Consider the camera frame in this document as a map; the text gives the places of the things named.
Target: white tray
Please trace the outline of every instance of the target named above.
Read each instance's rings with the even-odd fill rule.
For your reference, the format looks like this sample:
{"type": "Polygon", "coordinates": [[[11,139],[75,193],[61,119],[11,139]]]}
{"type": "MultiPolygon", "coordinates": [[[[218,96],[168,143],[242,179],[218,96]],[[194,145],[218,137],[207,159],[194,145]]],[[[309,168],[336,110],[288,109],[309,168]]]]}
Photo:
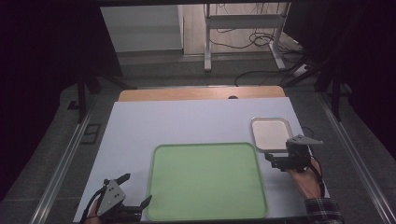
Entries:
{"type": "Polygon", "coordinates": [[[286,141],[292,138],[292,133],[286,119],[254,118],[251,127],[257,149],[268,153],[287,152],[286,141]]]}

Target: small tray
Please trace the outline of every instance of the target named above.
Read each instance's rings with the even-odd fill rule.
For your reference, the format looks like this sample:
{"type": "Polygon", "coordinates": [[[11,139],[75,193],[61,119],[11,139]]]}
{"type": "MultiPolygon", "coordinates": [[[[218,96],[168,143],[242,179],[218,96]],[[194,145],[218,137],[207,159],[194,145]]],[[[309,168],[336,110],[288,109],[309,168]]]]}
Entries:
{"type": "Polygon", "coordinates": [[[259,150],[268,153],[287,152],[286,141],[293,136],[286,119],[254,118],[251,127],[259,150]]]}
{"type": "Polygon", "coordinates": [[[263,218],[256,149],[250,143],[161,145],[154,151],[145,210],[151,221],[263,218]]]}

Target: white tabletop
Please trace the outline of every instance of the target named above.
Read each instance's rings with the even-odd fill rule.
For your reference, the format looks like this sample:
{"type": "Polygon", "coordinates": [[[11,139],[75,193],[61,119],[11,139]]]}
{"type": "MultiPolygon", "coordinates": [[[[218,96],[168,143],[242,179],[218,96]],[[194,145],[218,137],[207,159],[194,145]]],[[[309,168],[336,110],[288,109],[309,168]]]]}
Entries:
{"type": "MultiPolygon", "coordinates": [[[[126,206],[146,197],[154,149],[163,144],[254,144],[251,120],[257,117],[286,119],[293,135],[303,134],[288,97],[233,100],[117,102],[78,206],[75,222],[104,179],[130,173],[120,187],[126,206]]],[[[258,153],[268,203],[266,217],[305,216],[304,200],[289,174],[271,167],[258,153]]]]}

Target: white wall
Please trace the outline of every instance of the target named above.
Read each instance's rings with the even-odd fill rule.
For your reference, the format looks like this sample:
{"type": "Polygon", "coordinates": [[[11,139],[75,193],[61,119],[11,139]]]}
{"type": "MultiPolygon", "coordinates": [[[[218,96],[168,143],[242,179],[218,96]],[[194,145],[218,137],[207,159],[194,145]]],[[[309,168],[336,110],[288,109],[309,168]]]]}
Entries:
{"type": "Polygon", "coordinates": [[[102,7],[116,52],[182,49],[177,6],[102,7]]]}

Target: plaid shirt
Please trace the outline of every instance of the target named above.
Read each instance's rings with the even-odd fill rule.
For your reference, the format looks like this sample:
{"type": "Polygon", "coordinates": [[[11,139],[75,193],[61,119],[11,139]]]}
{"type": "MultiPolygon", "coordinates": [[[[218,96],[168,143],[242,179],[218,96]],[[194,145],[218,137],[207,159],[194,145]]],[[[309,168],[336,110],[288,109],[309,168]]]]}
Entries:
{"type": "Polygon", "coordinates": [[[318,198],[305,200],[306,213],[312,224],[341,224],[344,219],[335,200],[318,198]]]}

